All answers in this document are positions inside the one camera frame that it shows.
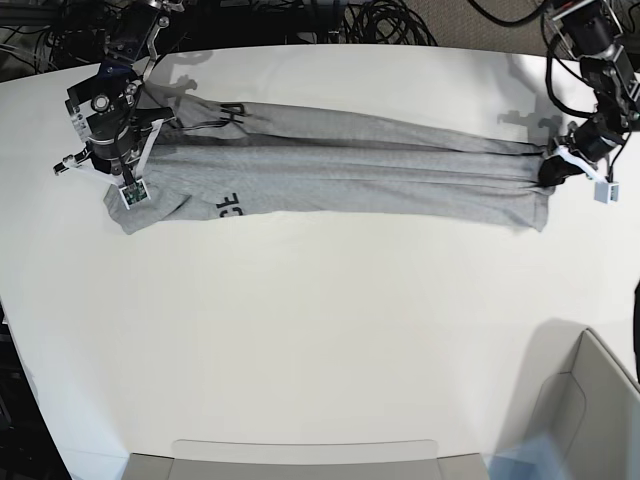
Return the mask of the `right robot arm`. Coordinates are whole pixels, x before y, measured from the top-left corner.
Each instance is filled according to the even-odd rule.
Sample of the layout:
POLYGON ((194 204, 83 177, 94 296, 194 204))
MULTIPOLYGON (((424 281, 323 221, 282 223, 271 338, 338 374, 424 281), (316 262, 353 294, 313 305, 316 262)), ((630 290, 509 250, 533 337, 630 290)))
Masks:
POLYGON ((90 161, 106 175, 133 177, 140 156, 141 127, 136 110, 142 87, 159 54, 155 41, 170 25, 181 1, 135 1, 105 34, 104 58, 97 73, 67 90, 65 106, 84 149, 67 159, 90 161))

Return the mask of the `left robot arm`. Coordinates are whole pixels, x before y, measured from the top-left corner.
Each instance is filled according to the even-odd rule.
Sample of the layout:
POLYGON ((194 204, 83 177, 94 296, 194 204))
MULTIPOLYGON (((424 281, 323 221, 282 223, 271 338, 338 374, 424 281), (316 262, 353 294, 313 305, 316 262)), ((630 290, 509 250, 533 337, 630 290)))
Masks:
POLYGON ((606 161, 603 181, 610 184, 615 161, 609 155, 621 153, 639 130, 639 81, 620 40, 622 27, 604 1, 553 1, 549 17, 556 32, 547 47, 547 94, 557 109, 582 123, 551 141, 538 183, 555 187, 574 175, 596 178, 598 163, 606 161), (565 40, 579 63, 580 80, 595 96, 591 112, 570 108, 555 95, 553 64, 557 46, 565 40))

